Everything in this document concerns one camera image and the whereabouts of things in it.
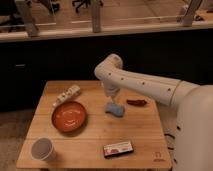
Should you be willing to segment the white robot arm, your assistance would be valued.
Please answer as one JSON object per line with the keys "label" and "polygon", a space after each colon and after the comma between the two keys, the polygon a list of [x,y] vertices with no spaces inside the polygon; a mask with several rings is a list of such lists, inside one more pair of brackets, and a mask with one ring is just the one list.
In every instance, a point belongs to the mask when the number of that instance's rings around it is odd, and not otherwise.
{"label": "white robot arm", "polygon": [[177,112],[172,171],[213,171],[213,85],[125,71],[116,54],[99,63],[94,74],[112,99],[126,88]]}

